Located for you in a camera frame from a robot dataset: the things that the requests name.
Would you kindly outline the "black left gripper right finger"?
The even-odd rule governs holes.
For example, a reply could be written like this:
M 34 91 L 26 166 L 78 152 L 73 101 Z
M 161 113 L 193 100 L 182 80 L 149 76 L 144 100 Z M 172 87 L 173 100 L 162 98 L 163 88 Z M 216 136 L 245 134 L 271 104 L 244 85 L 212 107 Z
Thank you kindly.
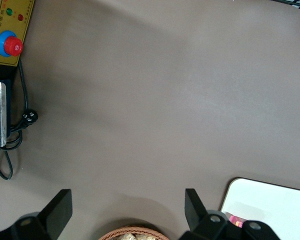
M 189 230 L 181 240 L 278 240 L 272 228 L 264 222 L 247 220 L 242 227 L 230 222 L 217 210 L 206 210 L 197 192 L 187 188 L 184 194 L 184 214 Z

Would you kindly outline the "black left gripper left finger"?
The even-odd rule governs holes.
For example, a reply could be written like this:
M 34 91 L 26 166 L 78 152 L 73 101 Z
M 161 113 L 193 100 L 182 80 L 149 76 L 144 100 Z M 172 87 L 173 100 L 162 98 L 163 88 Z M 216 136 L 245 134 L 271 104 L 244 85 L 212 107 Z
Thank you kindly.
M 0 231 L 0 240 L 57 240 L 72 215 L 72 191 L 62 189 L 36 216 L 24 216 Z

